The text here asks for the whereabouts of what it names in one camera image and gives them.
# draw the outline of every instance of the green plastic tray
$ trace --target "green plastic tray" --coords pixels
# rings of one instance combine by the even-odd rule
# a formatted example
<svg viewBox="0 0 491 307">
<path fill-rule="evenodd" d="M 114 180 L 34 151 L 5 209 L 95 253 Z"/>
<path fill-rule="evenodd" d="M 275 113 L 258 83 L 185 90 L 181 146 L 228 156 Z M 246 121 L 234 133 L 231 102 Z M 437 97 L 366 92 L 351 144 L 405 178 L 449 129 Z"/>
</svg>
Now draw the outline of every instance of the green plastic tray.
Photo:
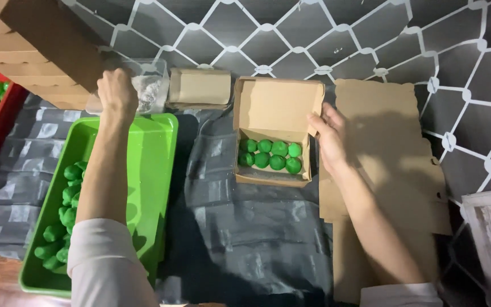
<svg viewBox="0 0 491 307">
<path fill-rule="evenodd" d="M 98 133 L 99 117 L 78 119 L 71 126 L 58 166 L 39 213 L 36 230 L 18 277 L 25 292 L 71 297 L 72 283 L 65 268 L 43 268 L 33 250 L 45 245 L 43 232 L 58 223 L 62 191 L 67 186 L 64 169 L 87 161 Z M 164 225 L 177 138 L 177 119 L 172 114 L 138 117 L 128 135 L 128 203 L 126 221 L 134 248 L 154 285 L 158 262 L 164 252 Z"/>
</svg>

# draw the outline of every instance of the wooden surface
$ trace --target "wooden surface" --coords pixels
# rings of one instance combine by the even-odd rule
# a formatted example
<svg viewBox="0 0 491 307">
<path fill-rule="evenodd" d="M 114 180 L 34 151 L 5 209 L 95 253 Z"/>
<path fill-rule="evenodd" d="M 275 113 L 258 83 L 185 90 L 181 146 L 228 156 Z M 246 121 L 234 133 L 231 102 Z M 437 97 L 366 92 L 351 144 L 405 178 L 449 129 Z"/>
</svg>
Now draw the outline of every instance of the wooden surface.
<svg viewBox="0 0 491 307">
<path fill-rule="evenodd" d="M 0 257 L 0 307 L 65 307 L 69 300 L 24 293 L 18 285 L 21 262 Z"/>
</svg>

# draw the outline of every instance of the white powder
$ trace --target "white powder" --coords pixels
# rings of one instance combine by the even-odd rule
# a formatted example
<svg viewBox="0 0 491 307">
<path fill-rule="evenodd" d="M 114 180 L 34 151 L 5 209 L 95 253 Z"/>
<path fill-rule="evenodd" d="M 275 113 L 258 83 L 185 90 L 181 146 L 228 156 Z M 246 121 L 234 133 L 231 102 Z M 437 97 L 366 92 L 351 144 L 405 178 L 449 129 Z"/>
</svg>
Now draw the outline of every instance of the white powder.
<svg viewBox="0 0 491 307">
<path fill-rule="evenodd" d="M 132 78 L 132 85 L 138 91 L 139 106 L 136 113 L 154 114 L 163 112 L 165 99 L 157 99 L 161 84 L 162 77 L 157 75 Z"/>
</svg>

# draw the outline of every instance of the box lid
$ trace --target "box lid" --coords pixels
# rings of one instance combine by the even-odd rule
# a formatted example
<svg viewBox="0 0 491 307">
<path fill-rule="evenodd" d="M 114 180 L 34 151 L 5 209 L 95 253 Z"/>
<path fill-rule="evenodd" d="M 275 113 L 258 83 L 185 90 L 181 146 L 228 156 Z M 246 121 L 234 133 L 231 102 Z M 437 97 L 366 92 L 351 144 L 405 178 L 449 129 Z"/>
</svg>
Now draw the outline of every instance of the box lid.
<svg viewBox="0 0 491 307">
<path fill-rule="evenodd" d="M 172 68 L 169 103 L 228 104 L 230 72 Z"/>
<path fill-rule="evenodd" d="M 325 85 L 317 80 L 240 77 L 236 80 L 234 129 L 264 129 L 288 132 L 316 130 L 306 115 L 321 114 Z"/>
</svg>

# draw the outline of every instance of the hand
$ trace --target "hand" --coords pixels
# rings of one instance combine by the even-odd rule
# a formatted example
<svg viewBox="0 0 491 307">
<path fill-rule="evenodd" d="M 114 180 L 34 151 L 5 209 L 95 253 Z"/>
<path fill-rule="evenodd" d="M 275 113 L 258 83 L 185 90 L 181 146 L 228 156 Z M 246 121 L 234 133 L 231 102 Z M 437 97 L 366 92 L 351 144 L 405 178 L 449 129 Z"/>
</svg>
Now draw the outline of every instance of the hand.
<svg viewBox="0 0 491 307">
<path fill-rule="evenodd" d="M 341 165 L 347 165 L 344 150 L 345 120 L 329 103 L 324 102 L 321 117 L 308 114 L 308 122 L 318 135 L 320 156 L 327 171 L 334 175 Z"/>
<path fill-rule="evenodd" d="M 124 69 L 106 70 L 103 78 L 98 80 L 98 95 L 103 106 L 100 117 L 109 117 L 111 122 L 132 124 L 138 108 L 138 92 Z"/>
</svg>

